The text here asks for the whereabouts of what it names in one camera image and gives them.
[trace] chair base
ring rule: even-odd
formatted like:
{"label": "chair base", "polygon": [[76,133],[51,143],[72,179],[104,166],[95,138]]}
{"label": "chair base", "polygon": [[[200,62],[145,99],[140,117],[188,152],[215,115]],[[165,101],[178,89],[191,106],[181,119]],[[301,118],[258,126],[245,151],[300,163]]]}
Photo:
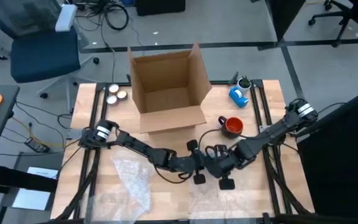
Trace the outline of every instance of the chair base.
{"label": "chair base", "polygon": [[326,0],[324,5],[326,6],[326,9],[328,8],[327,6],[330,6],[331,4],[337,6],[338,8],[340,8],[341,11],[339,12],[329,12],[329,13],[324,13],[324,14],[317,14],[314,15],[310,20],[309,20],[309,26],[312,26],[316,23],[316,18],[319,17],[336,17],[336,16],[341,16],[343,19],[340,21],[339,25],[342,25],[341,31],[338,34],[338,37],[336,38],[335,43],[332,44],[333,47],[337,47],[341,44],[341,38],[343,36],[343,33],[349,23],[349,21],[352,19],[353,21],[355,21],[356,23],[358,23],[358,10],[353,8],[349,8],[339,2],[333,1],[333,0]]}
{"label": "chair base", "polygon": [[[98,64],[99,60],[95,60],[97,59],[94,56],[89,56],[88,58],[86,58],[85,60],[83,60],[80,65],[81,68],[88,62],[90,62],[91,60],[95,63]],[[55,85],[59,84],[59,83],[64,83],[65,84],[65,89],[66,89],[66,99],[67,99],[67,108],[69,110],[70,113],[73,112],[73,105],[71,105],[71,98],[70,98],[70,87],[72,85],[77,86],[79,83],[97,83],[98,81],[90,79],[90,78],[80,78],[75,76],[80,70],[77,70],[75,72],[71,72],[70,74],[61,76],[59,79],[55,80],[52,83],[49,83],[47,86],[45,86],[44,88],[42,88],[41,90],[38,91],[37,95],[40,96],[41,98],[48,98],[48,91],[54,87]]]}

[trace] white paper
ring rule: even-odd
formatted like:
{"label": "white paper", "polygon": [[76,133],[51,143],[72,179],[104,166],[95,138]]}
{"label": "white paper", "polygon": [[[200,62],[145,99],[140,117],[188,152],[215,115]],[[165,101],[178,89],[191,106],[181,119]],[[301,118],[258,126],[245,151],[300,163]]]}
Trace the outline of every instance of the white paper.
{"label": "white paper", "polygon": [[[27,173],[41,175],[56,179],[57,170],[44,169],[38,167],[29,167]],[[25,208],[34,210],[45,210],[48,204],[50,192],[41,192],[37,190],[20,189],[13,203],[14,208]]]}

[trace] gray floor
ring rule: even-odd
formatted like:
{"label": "gray floor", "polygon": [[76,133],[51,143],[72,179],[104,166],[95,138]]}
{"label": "gray floor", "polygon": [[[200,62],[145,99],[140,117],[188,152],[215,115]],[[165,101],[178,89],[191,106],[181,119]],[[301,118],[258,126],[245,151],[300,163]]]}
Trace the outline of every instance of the gray floor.
{"label": "gray floor", "polygon": [[[194,41],[206,42],[241,42],[241,41],[274,41],[275,33],[264,1],[251,4],[248,0],[230,0],[223,4],[219,0],[187,1],[186,11],[178,14],[164,14],[158,16],[139,17],[134,8],[129,9],[133,18],[133,28],[139,33],[139,40],[142,45],[162,44],[190,44]],[[286,40],[327,40],[335,39],[339,32],[339,18],[317,19],[313,27],[307,25],[313,14],[323,13],[323,5],[304,5],[299,15],[294,20],[285,35]],[[122,15],[111,15],[114,23],[118,24]],[[80,24],[91,29],[92,23],[86,19],[80,19]],[[84,31],[91,44],[87,49],[104,47],[101,30],[93,32]],[[105,39],[113,47],[138,46],[137,34],[129,26],[118,32],[103,27]],[[349,24],[344,35],[345,39],[358,38],[358,25]],[[5,37],[0,37],[3,42],[9,43]],[[298,75],[305,98],[317,109],[340,102],[348,101],[358,95],[358,44],[341,45],[334,49],[328,45],[309,47],[288,48],[293,64]],[[148,51],[143,54],[159,54],[167,51]],[[212,80],[230,79],[237,71],[241,75],[250,78],[278,79],[283,89],[285,101],[289,102],[296,98],[295,89],[291,81],[283,54],[280,49],[258,51],[256,47],[233,47],[220,49],[202,49],[208,75]],[[101,82],[112,79],[113,54],[95,54],[99,57],[99,65],[87,64],[80,72],[82,77],[90,77]],[[115,53],[116,68],[114,80],[125,82],[125,75],[129,73],[129,66],[126,53]],[[20,84],[19,101],[30,105],[38,106],[51,112],[66,113],[64,100],[64,89],[57,86],[55,91],[50,93],[50,98],[43,100],[37,97],[37,90],[51,82],[45,80],[36,83]],[[10,76],[10,62],[0,61],[0,84],[15,84]],[[52,125],[64,132],[59,127],[56,118],[39,111],[26,108],[41,122]],[[24,113],[15,108],[15,117],[23,122],[34,121]],[[24,130],[15,122],[9,121],[7,127],[25,134]],[[59,143],[60,136],[40,125],[34,126],[36,136],[48,142]],[[9,131],[4,135],[16,140],[23,140]],[[11,143],[5,139],[0,140],[0,152],[18,154],[19,152],[30,152],[30,149],[20,144]],[[15,157],[0,157],[0,165],[12,167],[16,161]],[[59,167],[61,161],[50,161]],[[9,212],[11,220],[21,215],[21,212]],[[45,220],[38,215],[28,215],[32,223]]]}

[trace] red mug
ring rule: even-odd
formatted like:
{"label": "red mug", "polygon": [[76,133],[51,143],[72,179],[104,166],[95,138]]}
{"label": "red mug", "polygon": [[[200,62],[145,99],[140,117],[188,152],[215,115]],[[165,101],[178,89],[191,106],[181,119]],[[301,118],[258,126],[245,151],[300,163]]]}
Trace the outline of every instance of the red mug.
{"label": "red mug", "polygon": [[222,125],[222,134],[228,139],[235,139],[241,135],[244,125],[240,118],[231,117],[225,118],[220,116],[219,123]]}

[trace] wooden table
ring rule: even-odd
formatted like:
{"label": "wooden table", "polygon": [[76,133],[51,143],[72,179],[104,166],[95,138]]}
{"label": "wooden table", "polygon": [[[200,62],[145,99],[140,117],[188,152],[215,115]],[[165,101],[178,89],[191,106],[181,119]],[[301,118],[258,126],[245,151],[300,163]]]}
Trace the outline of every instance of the wooden table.
{"label": "wooden table", "polygon": [[[82,129],[89,125],[95,86],[95,84],[80,85],[71,128]],[[270,113],[273,122],[276,122],[285,114],[282,90],[278,80],[265,80],[264,86]],[[117,122],[122,130],[127,131],[135,138],[146,142],[152,147],[176,150],[178,156],[187,156],[189,154],[186,148],[187,141],[199,139],[205,131],[218,128],[219,116],[237,116],[244,122],[243,135],[254,136],[257,134],[252,102],[248,102],[245,108],[239,109],[228,97],[229,87],[224,85],[213,85],[212,90],[201,105],[206,116],[206,124],[164,133],[140,134],[139,112],[131,100],[131,88],[124,87],[123,89],[129,93],[129,99],[120,102],[117,106],[109,106],[106,119]],[[102,97],[103,94],[99,99],[97,120],[100,117]],[[260,105],[260,109],[264,118],[262,105]],[[220,133],[209,133],[204,137],[201,148],[215,144],[231,145],[234,142],[225,139]],[[296,147],[295,140],[292,138],[288,137],[286,143]],[[63,162],[77,148],[78,146],[68,147]],[[298,154],[286,146],[282,146],[281,149],[283,170],[288,187],[305,208],[313,212],[313,204]],[[95,203],[93,209],[93,220],[112,219],[112,213],[119,207],[122,208],[122,204],[127,199],[125,188],[112,162],[118,152],[126,153],[130,159],[142,162],[144,166],[149,166],[145,158],[128,149],[115,146],[111,150],[102,150],[94,198],[97,203]],[[52,209],[52,218],[63,211],[78,188],[83,154],[84,151],[78,152],[60,174]],[[161,173],[166,178],[178,180],[177,174],[165,171],[161,171]],[[235,190],[219,190],[218,179],[207,174],[205,170],[203,173],[206,174],[206,184],[195,185],[192,179],[183,184],[170,184],[152,170],[150,179],[151,208],[149,212],[141,215],[138,220],[255,218],[261,217],[264,212],[268,212],[271,217],[274,216],[262,153],[257,156],[255,162],[245,169],[232,172],[231,178],[236,182]],[[277,185],[276,190],[280,209],[284,212],[281,191]],[[82,208],[81,212],[84,215],[84,206]]]}

